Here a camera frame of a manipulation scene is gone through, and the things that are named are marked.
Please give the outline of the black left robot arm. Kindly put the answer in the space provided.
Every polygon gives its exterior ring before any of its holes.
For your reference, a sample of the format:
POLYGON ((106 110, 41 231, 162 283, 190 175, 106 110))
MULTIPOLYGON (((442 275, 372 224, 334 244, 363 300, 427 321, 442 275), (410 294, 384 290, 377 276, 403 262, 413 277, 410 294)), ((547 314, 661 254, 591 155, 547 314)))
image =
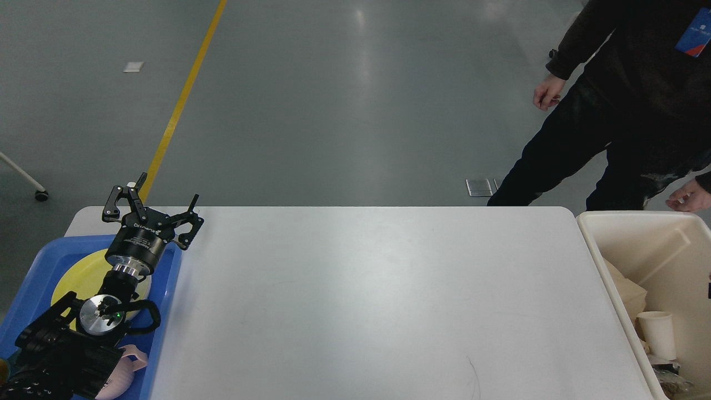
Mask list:
POLYGON ((148 335, 162 325, 160 307, 139 299, 137 288, 153 275, 170 243, 185 251, 203 225, 195 194, 175 215, 146 207, 139 192, 147 180, 116 185, 102 212, 120 229, 105 253, 109 270, 94 296, 68 291, 31 322, 14 342, 16 370, 2 384, 3 399, 97 398, 126 349, 129 335, 148 335))

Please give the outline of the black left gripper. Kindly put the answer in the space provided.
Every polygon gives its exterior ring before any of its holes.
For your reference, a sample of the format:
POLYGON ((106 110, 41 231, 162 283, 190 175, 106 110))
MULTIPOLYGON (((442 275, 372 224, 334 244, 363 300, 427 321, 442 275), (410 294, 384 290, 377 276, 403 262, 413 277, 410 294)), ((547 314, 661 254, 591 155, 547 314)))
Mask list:
POLYGON ((200 231, 204 219, 194 210, 199 194, 196 193, 187 210, 169 216, 155 210, 147 210, 139 196, 147 172, 143 172, 134 185, 116 185, 102 211, 102 221, 119 222, 121 213, 118 202, 125 199, 132 213, 124 216, 112 244, 105 253, 106 261, 112 265, 125 265, 139 271, 139 275, 152 275, 169 242, 180 249, 188 249, 200 231), (189 225, 190 230, 176 233, 176 229, 189 225))

